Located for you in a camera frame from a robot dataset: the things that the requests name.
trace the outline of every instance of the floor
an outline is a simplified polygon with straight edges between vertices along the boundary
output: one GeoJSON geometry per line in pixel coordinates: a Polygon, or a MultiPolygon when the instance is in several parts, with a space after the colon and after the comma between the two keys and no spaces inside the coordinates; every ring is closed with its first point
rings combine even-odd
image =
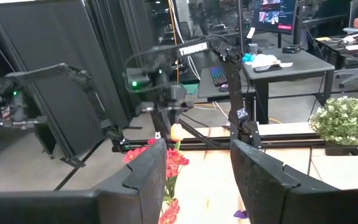
{"type": "MultiPolygon", "coordinates": [[[[321,78],[298,80],[295,82],[273,83],[270,86],[270,96],[285,96],[318,91],[321,78]]],[[[335,79],[333,91],[358,90],[358,83],[353,82],[339,89],[339,80],[335,79]]],[[[334,94],[332,97],[347,95],[358,98],[358,92],[334,94]]],[[[190,96],[196,101],[197,94],[190,96]]],[[[269,117],[271,121],[281,123],[305,122],[313,108],[315,98],[313,96],[299,96],[292,98],[276,98],[269,101],[269,117]]],[[[230,109],[229,103],[219,104],[224,110],[230,109]]],[[[313,111],[321,105],[317,102],[313,111]]],[[[211,105],[194,108],[186,115],[207,126],[222,126],[227,123],[227,118],[218,109],[211,105]]],[[[192,122],[188,118],[183,120],[195,128],[202,125],[192,122]]],[[[141,130],[125,130],[128,139],[147,139],[154,137],[152,121],[148,114],[134,118],[131,126],[141,126],[141,130]]],[[[55,157],[61,158],[60,150],[55,150],[55,157]]],[[[105,141],[98,147],[95,153],[86,161],[86,168],[81,171],[81,177],[74,175],[64,185],[62,190],[88,189],[119,170],[123,155],[111,152],[111,143],[105,141]]],[[[15,143],[9,145],[0,153],[0,191],[19,190],[53,190],[73,170],[72,167],[59,159],[50,159],[46,153],[42,153],[42,146],[34,134],[26,134],[15,143]]]]}

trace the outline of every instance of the office chair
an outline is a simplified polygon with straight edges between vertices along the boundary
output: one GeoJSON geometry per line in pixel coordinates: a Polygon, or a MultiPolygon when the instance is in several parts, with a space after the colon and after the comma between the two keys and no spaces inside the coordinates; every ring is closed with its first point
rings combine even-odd
{"type": "MultiPolygon", "coordinates": [[[[349,27],[343,29],[343,31],[347,32],[348,34],[355,31],[355,29],[353,29],[353,22],[354,22],[354,19],[356,16],[357,8],[358,8],[358,0],[351,1],[350,13],[349,13],[349,27]]],[[[335,72],[337,78],[341,78],[342,76],[349,76],[349,77],[345,78],[339,84],[340,88],[343,88],[345,83],[348,83],[352,80],[358,79],[358,72],[354,73],[355,69],[358,70],[358,57],[353,57],[353,56],[349,55],[348,57],[345,58],[344,64],[345,64],[345,67],[353,67],[353,68],[345,68],[343,70],[339,70],[339,71],[335,72]]]]}

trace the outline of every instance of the keyboard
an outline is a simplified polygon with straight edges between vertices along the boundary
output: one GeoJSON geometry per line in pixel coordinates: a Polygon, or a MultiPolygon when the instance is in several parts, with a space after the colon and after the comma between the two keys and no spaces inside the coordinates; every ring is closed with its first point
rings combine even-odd
{"type": "Polygon", "coordinates": [[[224,72],[222,65],[213,65],[211,68],[209,68],[209,71],[211,72],[215,87],[227,83],[226,73],[224,72]]]}

